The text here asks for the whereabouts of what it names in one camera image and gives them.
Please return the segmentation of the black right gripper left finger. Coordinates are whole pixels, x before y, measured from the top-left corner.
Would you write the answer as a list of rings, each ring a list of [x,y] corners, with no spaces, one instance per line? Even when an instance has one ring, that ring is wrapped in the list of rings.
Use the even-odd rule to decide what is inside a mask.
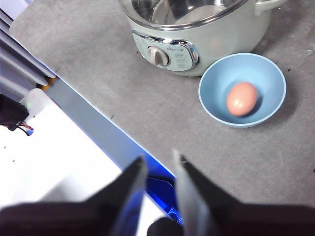
[[[143,156],[81,202],[37,202],[0,211],[2,236],[133,236],[146,186]]]

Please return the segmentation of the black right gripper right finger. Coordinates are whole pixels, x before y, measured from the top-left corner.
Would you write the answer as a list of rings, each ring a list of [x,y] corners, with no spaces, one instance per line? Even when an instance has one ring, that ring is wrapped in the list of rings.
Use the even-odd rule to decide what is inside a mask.
[[[173,150],[175,192],[186,236],[313,236],[315,209],[246,204],[205,177]]]

